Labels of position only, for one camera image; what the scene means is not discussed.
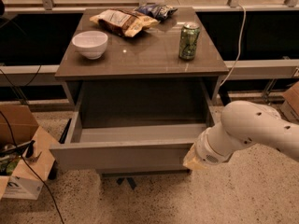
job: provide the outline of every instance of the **cardboard box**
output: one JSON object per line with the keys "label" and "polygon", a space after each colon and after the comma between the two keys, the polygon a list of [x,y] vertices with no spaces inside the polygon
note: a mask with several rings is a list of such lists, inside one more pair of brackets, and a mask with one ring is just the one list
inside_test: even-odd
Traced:
{"label": "cardboard box", "polygon": [[299,124],[299,82],[296,82],[282,96],[285,102],[280,110],[288,119],[289,122]]}
{"label": "cardboard box", "polygon": [[[35,140],[34,154],[41,155],[37,162],[29,162],[30,167],[42,178],[48,179],[51,167],[55,161],[49,152],[50,145],[59,145],[58,141],[38,126],[36,119],[28,106],[25,105],[0,105],[0,111],[6,116],[17,144]],[[7,122],[0,114],[0,146],[13,144]],[[20,160],[11,176],[0,175],[0,199],[32,199],[36,200],[43,187],[43,183]]]}

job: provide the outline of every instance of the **box flap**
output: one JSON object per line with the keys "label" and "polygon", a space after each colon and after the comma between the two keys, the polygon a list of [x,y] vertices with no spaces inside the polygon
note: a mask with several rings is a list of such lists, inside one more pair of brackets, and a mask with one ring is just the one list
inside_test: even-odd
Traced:
{"label": "box flap", "polygon": [[282,96],[288,101],[289,105],[299,115],[299,81],[283,92]]}
{"label": "box flap", "polygon": [[[0,111],[7,118],[17,144],[32,139],[38,128],[38,123],[28,106],[0,105]],[[7,122],[0,115],[0,147],[6,144],[13,144],[13,141]]]}
{"label": "box flap", "polygon": [[6,191],[9,176],[0,175],[0,200]]}
{"label": "box flap", "polygon": [[[49,151],[50,145],[59,145],[58,141],[47,133],[42,127],[38,127],[36,134],[33,137],[34,154],[36,157],[40,152],[41,155],[37,162],[29,162],[30,167],[44,180],[48,179],[51,167],[55,161],[54,157]],[[19,161],[18,166],[12,173],[13,176],[23,177],[32,180],[39,180],[35,174],[27,167],[23,160]]]}

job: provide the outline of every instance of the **can lid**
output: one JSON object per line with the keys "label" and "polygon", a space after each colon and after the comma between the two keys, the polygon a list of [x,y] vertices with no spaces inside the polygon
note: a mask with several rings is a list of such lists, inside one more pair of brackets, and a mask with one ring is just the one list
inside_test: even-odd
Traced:
{"label": "can lid", "polygon": [[197,29],[199,28],[199,25],[196,22],[186,22],[184,27],[188,29]]}

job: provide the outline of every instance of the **concrete floor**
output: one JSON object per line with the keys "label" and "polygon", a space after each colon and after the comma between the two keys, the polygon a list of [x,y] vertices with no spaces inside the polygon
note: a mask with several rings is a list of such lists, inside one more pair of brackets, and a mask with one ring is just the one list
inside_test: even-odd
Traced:
{"label": "concrete floor", "polygon": [[[216,106],[219,116],[222,106]],[[34,112],[59,139],[70,111]],[[238,151],[229,163],[191,175],[134,177],[132,190],[94,170],[63,171],[47,184],[67,224],[299,223],[299,163],[261,145]],[[0,223],[60,223],[44,187],[37,201],[3,199]]]}

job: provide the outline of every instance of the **brown tabletop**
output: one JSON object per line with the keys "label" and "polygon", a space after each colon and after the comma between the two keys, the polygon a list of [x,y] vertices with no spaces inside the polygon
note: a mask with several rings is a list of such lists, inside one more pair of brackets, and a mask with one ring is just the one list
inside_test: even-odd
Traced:
{"label": "brown tabletop", "polygon": [[[88,60],[70,43],[55,75],[58,80],[93,80],[134,77],[214,77],[228,73],[206,29],[190,7],[179,8],[172,17],[140,32],[135,37],[119,37],[90,21],[104,11],[87,9],[75,35],[100,30],[108,35],[106,52],[97,60]],[[186,21],[200,24],[196,57],[184,61],[178,57],[180,29]]]}

